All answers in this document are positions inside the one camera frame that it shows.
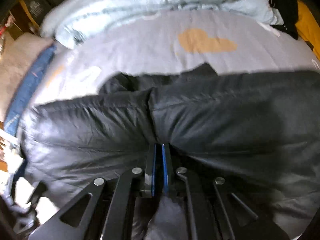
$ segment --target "yellow fabric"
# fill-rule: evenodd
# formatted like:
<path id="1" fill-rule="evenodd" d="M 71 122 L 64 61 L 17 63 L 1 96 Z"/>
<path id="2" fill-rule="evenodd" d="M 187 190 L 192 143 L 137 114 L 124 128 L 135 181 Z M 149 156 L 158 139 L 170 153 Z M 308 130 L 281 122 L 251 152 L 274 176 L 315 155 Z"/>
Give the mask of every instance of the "yellow fabric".
<path id="1" fill-rule="evenodd" d="M 298 34 L 313 45 L 313 52 L 320 60 L 320 27 L 309 8 L 298 0 L 299 20 L 296 23 Z"/>

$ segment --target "orange patch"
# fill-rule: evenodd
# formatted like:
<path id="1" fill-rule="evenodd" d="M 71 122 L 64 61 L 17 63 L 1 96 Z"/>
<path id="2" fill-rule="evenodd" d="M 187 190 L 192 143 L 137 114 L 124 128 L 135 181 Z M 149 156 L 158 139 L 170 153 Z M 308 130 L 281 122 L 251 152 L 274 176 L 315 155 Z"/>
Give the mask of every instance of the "orange patch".
<path id="1" fill-rule="evenodd" d="M 188 29 L 178 35 L 181 47 L 190 53 L 234 51 L 237 45 L 228 39 L 210 38 L 201 29 Z"/>
<path id="2" fill-rule="evenodd" d="M 52 76 L 49 78 L 49 80 L 46 83 L 47 88 L 50 86 L 52 80 L 54 80 L 56 76 L 58 76 L 63 70 L 64 70 L 64 65 L 61 65 L 53 72 Z"/>

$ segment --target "gray bed sheet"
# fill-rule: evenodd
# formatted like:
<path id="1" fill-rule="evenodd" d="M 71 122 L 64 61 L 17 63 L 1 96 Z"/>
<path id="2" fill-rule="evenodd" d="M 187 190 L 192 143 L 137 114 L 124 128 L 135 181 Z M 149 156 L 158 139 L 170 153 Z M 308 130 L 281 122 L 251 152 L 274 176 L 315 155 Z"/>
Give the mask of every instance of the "gray bed sheet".
<path id="1" fill-rule="evenodd" d="M 173 74 L 208 62 L 219 75 L 318 71 L 308 45 L 229 12 L 163 11 L 102 32 L 74 50 L 58 49 L 31 105 L 97 94 L 118 72 Z"/>

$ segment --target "black clothing item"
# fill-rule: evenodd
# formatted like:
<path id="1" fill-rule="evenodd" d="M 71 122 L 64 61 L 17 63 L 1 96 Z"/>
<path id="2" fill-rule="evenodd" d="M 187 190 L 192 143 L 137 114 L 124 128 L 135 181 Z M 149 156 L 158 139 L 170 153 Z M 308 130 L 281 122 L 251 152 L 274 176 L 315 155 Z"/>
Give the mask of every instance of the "black clothing item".
<path id="1" fill-rule="evenodd" d="M 297 0 L 269 0 L 272 8 L 279 10 L 284 25 L 272 25 L 272 27 L 288 33 L 292 38 L 299 38 L 296 23 L 299 20 L 298 2 Z"/>
<path id="2" fill-rule="evenodd" d="M 226 177 L 291 238 L 301 234 L 320 206 L 320 75 L 217 76 L 208 67 L 118 75 L 97 96 L 26 110 L 26 179 L 44 181 L 61 207 L 96 177 L 143 167 L 149 144 L 170 143 L 183 166 Z"/>

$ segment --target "silver screw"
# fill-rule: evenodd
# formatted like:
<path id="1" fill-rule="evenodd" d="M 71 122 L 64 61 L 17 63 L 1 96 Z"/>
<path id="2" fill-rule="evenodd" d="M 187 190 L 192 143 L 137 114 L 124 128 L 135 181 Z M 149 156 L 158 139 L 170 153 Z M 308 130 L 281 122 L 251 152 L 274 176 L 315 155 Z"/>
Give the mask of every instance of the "silver screw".
<path id="1" fill-rule="evenodd" d="M 103 178 L 96 178 L 93 182 L 96 186 L 101 186 L 104 183 Z"/>
<path id="2" fill-rule="evenodd" d="M 179 174 L 185 174 L 186 172 L 187 172 L 187 168 L 185 167 L 177 168 L 177 173 Z"/>
<path id="3" fill-rule="evenodd" d="M 133 174 L 140 174 L 142 172 L 142 169 L 139 167 L 133 168 L 132 169 L 132 173 Z"/>
<path id="4" fill-rule="evenodd" d="M 216 178 L 216 180 L 215 180 L 215 183 L 217 184 L 217 185 L 222 185 L 222 184 L 224 184 L 226 182 L 226 180 L 224 179 L 224 178 L 222 178 L 222 177 L 218 177 L 218 178 Z"/>

